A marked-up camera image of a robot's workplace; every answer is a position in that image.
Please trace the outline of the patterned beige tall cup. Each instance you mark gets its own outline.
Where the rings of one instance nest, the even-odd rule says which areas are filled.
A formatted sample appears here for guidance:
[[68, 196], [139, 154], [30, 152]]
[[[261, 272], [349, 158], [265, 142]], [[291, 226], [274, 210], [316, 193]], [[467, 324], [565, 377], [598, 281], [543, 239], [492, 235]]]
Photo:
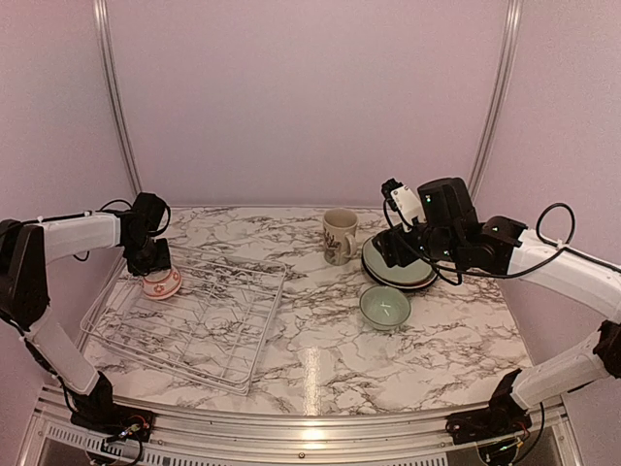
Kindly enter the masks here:
[[323, 215], [324, 259], [334, 266], [349, 262], [357, 252], [358, 216], [353, 211], [337, 208]]

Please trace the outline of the front aluminium rail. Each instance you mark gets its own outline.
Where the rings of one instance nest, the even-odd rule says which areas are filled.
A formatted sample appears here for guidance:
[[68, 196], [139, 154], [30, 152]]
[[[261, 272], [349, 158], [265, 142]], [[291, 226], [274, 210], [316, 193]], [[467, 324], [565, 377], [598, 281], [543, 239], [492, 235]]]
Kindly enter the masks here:
[[580, 465], [566, 410], [552, 401], [532, 426], [457, 445], [450, 410], [396, 415], [279, 416], [149, 405], [148, 440], [105, 443], [71, 423], [61, 394], [44, 391], [18, 454], [20, 465], [483, 465], [515, 455], [519, 465]]

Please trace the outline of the right aluminium frame post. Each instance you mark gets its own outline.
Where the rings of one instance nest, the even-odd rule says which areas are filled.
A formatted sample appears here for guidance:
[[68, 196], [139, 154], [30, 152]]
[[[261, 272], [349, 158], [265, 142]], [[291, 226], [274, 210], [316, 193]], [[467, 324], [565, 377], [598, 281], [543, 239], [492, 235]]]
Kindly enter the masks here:
[[495, 80], [492, 86], [490, 103], [477, 145], [474, 164], [467, 182], [468, 191], [474, 202], [483, 186], [487, 167], [492, 156], [503, 106], [507, 99], [512, 70], [517, 54], [523, 6], [524, 2], [522, 0], [510, 0], [507, 2], [500, 55]]

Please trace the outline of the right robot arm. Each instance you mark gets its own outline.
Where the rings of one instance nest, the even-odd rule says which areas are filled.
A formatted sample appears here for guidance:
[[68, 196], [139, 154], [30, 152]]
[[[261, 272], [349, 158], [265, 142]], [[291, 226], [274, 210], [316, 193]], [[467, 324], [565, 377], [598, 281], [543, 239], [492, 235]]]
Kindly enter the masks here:
[[394, 179], [381, 187], [385, 207], [400, 224], [373, 240], [387, 267], [420, 260], [436, 273], [522, 280], [571, 298], [603, 317], [585, 340], [545, 362], [503, 378], [480, 425], [500, 435], [540, 402], [589, 383], [620, 376], [620, 268], [554, 242], [537, 227], [506, 216], [481, 221], [460, 178], [443, 178], [416, 190]]

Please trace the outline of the white red small bowl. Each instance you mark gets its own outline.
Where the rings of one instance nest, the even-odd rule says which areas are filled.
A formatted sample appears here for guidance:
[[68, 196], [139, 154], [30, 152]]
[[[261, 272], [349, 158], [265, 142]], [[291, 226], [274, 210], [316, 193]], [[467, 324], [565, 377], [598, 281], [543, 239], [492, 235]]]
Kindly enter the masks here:
[[179, 270], [172, 266], [168, 270], [152, 273], [142, 278], [143, 294], [146, 298], [161, 301], [172, 297], [180, 290], [182, 278]]

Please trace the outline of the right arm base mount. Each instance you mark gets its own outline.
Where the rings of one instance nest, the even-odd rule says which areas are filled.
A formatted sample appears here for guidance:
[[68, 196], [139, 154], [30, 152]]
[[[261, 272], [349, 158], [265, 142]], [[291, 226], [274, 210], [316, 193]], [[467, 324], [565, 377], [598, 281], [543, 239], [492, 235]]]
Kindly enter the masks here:
[[500, 382], [486, 407], [449, 415], [445, 431], [453, 443], [480, 442], [529, 430], [532, 420], [511, 398], [511, 392], [510, 383]]

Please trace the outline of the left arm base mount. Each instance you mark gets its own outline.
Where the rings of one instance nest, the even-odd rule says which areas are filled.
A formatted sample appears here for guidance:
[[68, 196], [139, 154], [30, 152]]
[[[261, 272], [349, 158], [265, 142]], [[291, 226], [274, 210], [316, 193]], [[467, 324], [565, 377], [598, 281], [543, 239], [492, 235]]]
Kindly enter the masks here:
[[113, 386], [102, 372], [89, 394], [78, 394], [65, 383], [61, 386], [73, 424], [108, 434], [109, 442], [124, 438], [144, 443], [149, 440], [154, 412], [117, 404]]

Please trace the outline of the aluminium frame post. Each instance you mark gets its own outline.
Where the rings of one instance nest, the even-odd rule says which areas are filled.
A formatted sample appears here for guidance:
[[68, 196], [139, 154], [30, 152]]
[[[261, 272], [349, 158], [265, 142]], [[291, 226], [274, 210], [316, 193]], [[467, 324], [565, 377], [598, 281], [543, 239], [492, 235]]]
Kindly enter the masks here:
[[477, 145], [474, 164], [467, 182], [468, 191], [474, 202], [483, 186], [487, 167], [492, 156], [503, 106], [507, 99], [512, 70], [517, 54], [523, 6], [524, 2], [522, 0], [510, 0], [507, 2], [500, 55], [495, 80], [492, 86], [490, 103]]
[[104, 81], [111, 106], [115, 133], [119, 142], [121, 161], [125, 168], [131, 192], [134, 196], [143, 190], [138, 164], [133, 151], [127, 119], [122, 105], [121, 90], [114, 60], [114, 46], [108, 2], [93, 1], [93, 14], [104, 74]]

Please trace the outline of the left aluminium frame post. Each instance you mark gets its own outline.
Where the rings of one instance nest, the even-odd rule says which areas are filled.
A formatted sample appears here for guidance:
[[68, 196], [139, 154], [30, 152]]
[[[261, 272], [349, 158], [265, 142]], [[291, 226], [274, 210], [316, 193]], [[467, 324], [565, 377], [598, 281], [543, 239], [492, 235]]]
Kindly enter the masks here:
[[114, 60], [114, 46], [108, 2], [93, 1], [93, 14], [104, 74], [104, 81], [111, 106], [115, 133], [119, 142], [121, 161], [125, 168], [131, 192], [134, 196], [143, 190], [138, 164], [133, 151], [127, 119], [122, 105], [121, 90]]

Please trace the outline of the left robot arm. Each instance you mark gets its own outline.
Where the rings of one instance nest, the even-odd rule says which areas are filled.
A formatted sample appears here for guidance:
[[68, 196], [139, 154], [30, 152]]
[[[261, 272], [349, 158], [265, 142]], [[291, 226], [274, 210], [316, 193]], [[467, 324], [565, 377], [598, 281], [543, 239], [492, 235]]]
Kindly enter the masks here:
[[171, 255], [162, 235], [170, 218], [171, 209], [163, 199], [141, 192], [124, 211], [104, 207], [1, 223], [1, 318], [71, 394], [89, 398], [83, 413], [103, 432], [121, 425], [122, 410], [111, 401], [106, 377], [83, 357], [53, 316], [48, 267], [65, 257], [120, 248], [134, 277], [169, 272]]

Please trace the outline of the small pale green cup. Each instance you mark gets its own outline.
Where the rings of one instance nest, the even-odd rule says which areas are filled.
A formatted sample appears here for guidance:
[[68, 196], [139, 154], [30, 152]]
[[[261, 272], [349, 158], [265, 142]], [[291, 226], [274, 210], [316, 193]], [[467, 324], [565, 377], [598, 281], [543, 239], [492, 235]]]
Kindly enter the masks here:
[[363, 320], [379, 331], [396, 330], [410, 317], [411, 304], [400, 290], [375, 285], [366, 289], [359, 299]]

